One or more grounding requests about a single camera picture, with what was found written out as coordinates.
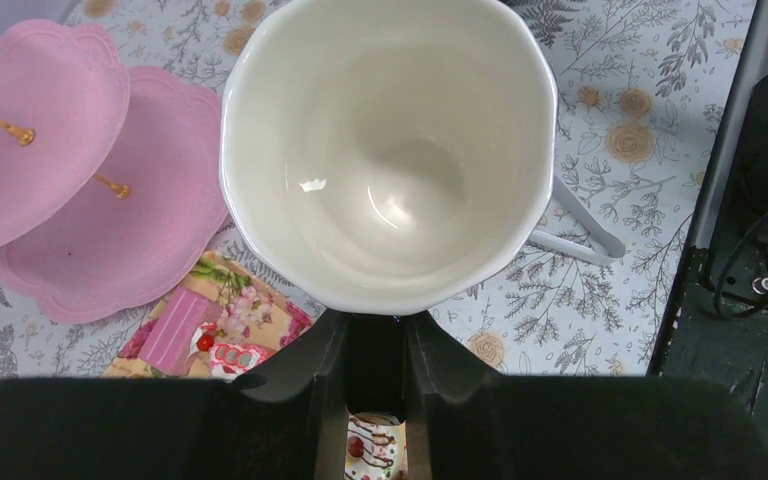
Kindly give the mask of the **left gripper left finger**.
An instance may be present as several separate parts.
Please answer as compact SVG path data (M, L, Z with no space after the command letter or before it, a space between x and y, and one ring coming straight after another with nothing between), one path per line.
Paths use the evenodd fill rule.
M231 384L234 471L242 479L342 479L348 316L313 326Z

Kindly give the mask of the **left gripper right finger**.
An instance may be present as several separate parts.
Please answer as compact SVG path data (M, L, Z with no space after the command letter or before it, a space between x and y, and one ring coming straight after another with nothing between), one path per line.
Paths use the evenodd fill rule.
M428 312L404 321L411 479L508 479L509 386Z

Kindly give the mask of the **black mug white inside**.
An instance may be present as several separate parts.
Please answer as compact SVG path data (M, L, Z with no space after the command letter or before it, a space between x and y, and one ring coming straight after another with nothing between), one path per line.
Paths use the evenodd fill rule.
M220 184L252 253L391 360L351 412L407 417L404 321L498 273L553 183L557 89L499 1L293 1L223 94Z

